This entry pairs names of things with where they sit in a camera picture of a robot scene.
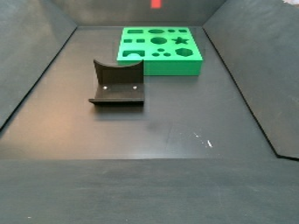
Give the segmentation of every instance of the circular hole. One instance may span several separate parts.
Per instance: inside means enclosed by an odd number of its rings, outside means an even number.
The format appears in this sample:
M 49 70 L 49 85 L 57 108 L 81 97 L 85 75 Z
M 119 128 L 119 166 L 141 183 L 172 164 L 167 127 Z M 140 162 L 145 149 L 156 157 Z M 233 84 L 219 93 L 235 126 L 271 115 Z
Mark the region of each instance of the circular hole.
M 153 44 L 161 45 L 167 42 L 167 39 L 165 38 L 152 38 L 151 41 Z
M 164 30 L 149 30 L 148 32 L 151 32 L 151 33 L 163 33 L 164 32 Z

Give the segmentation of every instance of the star-shaped hole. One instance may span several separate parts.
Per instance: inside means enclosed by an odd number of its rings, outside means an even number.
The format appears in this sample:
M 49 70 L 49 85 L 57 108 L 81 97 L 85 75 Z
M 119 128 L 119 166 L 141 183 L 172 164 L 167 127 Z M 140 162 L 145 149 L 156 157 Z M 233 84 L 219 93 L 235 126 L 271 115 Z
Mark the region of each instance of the star-shaped hole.
M 187 41 L 188 41 L 187 38 L 173 38 L 172 40 L 175 41 L 176 45 L 179 45 L 179 44 L 185 44 L 187 45 L 188 44 L 187 43 Z

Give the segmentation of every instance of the enclosure wall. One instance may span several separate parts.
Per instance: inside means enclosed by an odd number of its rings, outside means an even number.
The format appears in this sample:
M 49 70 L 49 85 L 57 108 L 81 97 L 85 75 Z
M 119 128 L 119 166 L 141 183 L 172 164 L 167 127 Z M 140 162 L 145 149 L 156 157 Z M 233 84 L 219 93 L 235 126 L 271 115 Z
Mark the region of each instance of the enclosure wall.
M 203 25 L 225 0 L 52 0 L 79 25 Z
M 46 0 L 0 0 L 0 128 L 76 28 Z
M 299 10 L 228 0 L 203 26 L 281 156 L 299 158 Z

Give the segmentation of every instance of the curved black piece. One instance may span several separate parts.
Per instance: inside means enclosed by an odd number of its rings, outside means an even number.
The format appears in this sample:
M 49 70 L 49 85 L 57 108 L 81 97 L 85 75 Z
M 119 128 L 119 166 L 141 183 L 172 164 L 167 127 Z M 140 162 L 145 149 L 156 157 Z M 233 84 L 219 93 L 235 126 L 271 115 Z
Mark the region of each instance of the curved black piece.
M 93 60 L 97 73 L 95 99 L 101 103 L 144 103 L 144 62 L 131 66 L 108 66 Z

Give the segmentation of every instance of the hexagonal hole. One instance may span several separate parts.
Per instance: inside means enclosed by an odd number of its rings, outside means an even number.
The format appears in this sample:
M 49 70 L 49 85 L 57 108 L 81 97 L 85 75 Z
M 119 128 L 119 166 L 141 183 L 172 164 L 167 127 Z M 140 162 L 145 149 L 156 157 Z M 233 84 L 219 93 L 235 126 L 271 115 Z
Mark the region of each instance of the hexagonal hole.
M 188 57 L 192 55 L 192 50 L 187 49 L 187 48 L 180 48 L 175 50 L 176 54 L 183 56 L 183 57 Z

